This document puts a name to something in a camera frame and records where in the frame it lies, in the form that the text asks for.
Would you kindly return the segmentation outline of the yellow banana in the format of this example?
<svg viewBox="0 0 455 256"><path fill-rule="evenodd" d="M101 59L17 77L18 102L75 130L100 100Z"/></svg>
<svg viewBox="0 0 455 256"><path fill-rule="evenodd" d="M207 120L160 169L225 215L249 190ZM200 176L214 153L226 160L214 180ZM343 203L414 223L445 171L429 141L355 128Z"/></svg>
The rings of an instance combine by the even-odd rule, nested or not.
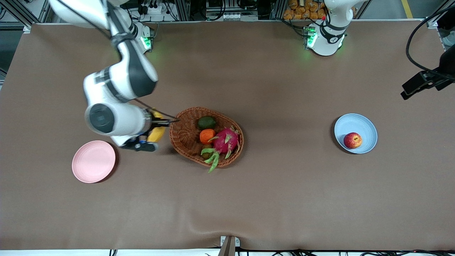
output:
<svg viewBox="0 0 455 256"><path fill-rule="evenodd" d="M154 109L152 110L152 114L154 115L155 118L160 118L160 119L164 118L164 116L162 114L160 114L159 112L157 112ZM149 132L148 138L146 140L147 143L158 143L161 140L161 138L164 136L165 131L166 131L166 127L153 128Z"/></svg>

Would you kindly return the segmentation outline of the red apple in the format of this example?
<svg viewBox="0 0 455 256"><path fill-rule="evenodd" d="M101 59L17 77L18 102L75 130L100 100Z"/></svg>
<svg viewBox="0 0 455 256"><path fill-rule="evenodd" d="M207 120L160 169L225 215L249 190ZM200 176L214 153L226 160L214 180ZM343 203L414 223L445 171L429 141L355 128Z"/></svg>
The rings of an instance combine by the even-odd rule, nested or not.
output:
<svg viewBox="0 0 455 256"><path fill-rule="evenodd" d="M357 149L362 145L363 139L360 134L351 132L343 138L343 143L348 149Z"/></svg>

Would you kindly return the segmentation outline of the brown wicker basket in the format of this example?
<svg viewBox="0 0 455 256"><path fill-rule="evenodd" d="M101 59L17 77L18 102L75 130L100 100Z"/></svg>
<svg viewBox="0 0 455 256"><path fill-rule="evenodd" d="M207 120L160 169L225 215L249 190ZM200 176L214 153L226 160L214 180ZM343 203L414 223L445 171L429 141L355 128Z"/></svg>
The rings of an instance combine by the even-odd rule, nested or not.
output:
<svg viewBox="0 0 455 256"><path fill-rule="evenodd" d="M203 144L200 142L199 134L201 129L198 128L198 120L204 116L213 117L216 121L214 130L220 132L224 128L234 128L238 134L239 144L234 148L231 156L226 159L221 155L218 167L227 167L232 164L241 154L245 142L245 137L241 127L236 121L222 114L221 112L211 110L205 107L190 107L177 114L179 119L176 123L170 125L170 140L174 149L187 159L197 162L203 166L210 167L211 164L205 162L200 152Z"/></svg>

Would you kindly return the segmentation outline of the green avocado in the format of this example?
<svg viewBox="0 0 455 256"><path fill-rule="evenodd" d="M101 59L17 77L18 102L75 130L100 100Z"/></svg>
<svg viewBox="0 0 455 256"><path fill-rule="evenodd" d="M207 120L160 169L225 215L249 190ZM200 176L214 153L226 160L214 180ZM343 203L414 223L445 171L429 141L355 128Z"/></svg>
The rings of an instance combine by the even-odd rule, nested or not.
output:
<svg viewBox="0 0 455 256"><path fill-rule="evenodd" d="M214 129L217 121L212 116L203 116L198 119L198 128L200 130Z"/></svg>

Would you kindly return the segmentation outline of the orange tangerine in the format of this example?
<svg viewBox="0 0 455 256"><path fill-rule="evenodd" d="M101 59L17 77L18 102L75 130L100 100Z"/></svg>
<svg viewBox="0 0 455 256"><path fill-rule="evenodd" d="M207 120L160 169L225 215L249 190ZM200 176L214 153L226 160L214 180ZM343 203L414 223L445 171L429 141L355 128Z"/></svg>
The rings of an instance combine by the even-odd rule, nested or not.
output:
<svg viewBox="0 0 455 256"><path fill-rule="evenodd" d="M215 135L216 132L214 129L204 129L199 134L199 141L204 145L211 144L212 138L214 138Z"/></svg>

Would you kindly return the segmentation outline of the pink plate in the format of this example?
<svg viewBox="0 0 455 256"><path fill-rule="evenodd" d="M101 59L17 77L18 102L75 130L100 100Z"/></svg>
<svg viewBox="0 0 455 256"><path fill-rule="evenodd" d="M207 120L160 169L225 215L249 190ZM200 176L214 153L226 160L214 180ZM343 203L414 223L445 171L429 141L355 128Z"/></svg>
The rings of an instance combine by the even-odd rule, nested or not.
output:
<svg viewBox="0 0 455 256"><path fill-rule="evenodd" d="M116 164L116 153L105 141L91 141L81 146L71 164L73 175L83 183L97 183L112 172Z"/></svg>

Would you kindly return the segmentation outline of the pink dragon fruit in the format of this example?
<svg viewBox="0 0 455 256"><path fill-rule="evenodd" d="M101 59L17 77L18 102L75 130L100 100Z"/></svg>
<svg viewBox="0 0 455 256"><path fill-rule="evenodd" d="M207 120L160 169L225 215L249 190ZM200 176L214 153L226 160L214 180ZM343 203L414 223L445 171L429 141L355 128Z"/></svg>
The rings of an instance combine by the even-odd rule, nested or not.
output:
<svg viewBox="0 0 455 256"><path fill-rule="evenodd" d="M210 154L210 157L204 162L211 164L208 173L213 172L218 166L219 162L224 156L223 159L229 159L234 151L239 146L240 132L236 130L233 126L230 128L225 128L211 138L209 141L213 142L212 148L202 149L200 155Z"/></svg>

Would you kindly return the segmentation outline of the blue plate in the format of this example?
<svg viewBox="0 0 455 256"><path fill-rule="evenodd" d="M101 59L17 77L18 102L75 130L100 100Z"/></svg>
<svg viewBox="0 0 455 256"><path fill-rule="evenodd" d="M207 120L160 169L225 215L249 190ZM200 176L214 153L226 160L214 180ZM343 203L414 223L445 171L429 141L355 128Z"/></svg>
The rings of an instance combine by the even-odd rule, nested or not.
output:
<svg viewBox="0 0 455 256"><path fill-rule="evenodd" d="M357 133L362 138L362 144L351 149L344 143L344 138L349 133ZM338 144L348 152L365 154L370 152L377 144L378 133L374 124L365 116L357 113L348 113L341 116L334 125L334 135Z"/></svg>

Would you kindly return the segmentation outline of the brown table cloth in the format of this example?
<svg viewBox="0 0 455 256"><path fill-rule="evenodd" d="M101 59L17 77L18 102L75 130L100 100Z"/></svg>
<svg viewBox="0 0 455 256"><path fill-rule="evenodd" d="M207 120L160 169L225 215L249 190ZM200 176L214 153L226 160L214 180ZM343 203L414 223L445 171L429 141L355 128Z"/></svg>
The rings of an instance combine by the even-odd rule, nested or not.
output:
<svg viewBox="0 0 455 256"><path fill-rule="evenodd" d="M84 77L118 61L94 29L34 25L0 90L0 250L188 249L233 235L250 250L455 250L455 85L404 101L419 69L405 45L418 21L354 21L319 57L281 22L162 24L148 54L146 104L171 115L224 113L246 138L208 168L173 150L118 149L96 184L72 172L93 140ZM336 141L357 113L376 127L368 153Z"/></svg>

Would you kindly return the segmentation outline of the white power strip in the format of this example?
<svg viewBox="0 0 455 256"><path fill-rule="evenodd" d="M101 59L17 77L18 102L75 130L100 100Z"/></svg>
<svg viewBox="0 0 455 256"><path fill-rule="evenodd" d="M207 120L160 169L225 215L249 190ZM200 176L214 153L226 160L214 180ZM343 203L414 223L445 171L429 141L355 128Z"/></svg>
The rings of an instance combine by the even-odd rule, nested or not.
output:
<svg viewBox="0 0 455 256"><path fill-rule="evenodd" d="M138 13L140 15L160 15L163 12L164 7L162 5L141 5L138 7Z"/></svg>

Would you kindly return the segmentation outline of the white connector block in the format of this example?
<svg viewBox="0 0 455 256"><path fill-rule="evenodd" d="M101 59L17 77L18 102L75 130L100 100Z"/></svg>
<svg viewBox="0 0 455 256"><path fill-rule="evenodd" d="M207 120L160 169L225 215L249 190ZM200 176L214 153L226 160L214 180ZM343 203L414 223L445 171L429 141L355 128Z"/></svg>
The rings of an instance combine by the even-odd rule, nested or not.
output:
<svg viewBox="0 0 455 256"><path fill-rule="evenodd" d="M250 12L227 12L222 19L223 21L257 21L258 16Z"/></svg>

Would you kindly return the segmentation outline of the bag of orange fruits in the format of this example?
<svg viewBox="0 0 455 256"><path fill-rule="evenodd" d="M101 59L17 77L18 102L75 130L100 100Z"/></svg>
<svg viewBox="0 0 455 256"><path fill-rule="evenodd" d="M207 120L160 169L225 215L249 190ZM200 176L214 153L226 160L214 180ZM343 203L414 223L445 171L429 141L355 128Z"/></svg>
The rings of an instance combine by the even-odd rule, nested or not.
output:
<svg viewBox="0 0 455 256"><path fill-rule="evenodd" d="M316 21L325 17L329 23L348 24L354 18L353 6L366 0L287 0L284 11L276 17L284 20Z"/></svg>

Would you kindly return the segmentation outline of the aluminium frame profile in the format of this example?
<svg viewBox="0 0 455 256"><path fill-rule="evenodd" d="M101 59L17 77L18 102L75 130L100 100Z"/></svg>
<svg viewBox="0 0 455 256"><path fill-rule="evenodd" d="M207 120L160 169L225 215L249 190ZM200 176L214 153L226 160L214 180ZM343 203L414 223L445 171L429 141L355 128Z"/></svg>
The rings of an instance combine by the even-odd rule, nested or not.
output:
<svg viewBox="0 0 455 256"><path fill-rule="evenodd" d="M0 0L0 31L29 31L52 21L49 0Z"/></svg>
<svg viewBox="0 0 455 256"><path fill-rule="evenodd" d="M426 22L426 26L429 28L437 28L439 19L441 19L447 13L447 10L444 12L443 10L449 8L455 8L455 0L443 0L442 3L432 13L432 15L430 15L431 19Z"/></svg>

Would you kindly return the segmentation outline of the metal table clamp bracket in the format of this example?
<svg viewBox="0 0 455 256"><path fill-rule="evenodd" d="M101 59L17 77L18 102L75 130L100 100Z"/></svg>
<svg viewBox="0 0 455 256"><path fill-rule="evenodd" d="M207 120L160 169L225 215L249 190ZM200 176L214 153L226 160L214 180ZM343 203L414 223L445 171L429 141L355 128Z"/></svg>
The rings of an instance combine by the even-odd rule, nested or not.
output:
<svg viewBox="0 0 455 256"><path fill-rule="evenodd" d="M218 256L236 256L236 249L241 246L241 243L235 236L221 236L220 246Z"/></svg>

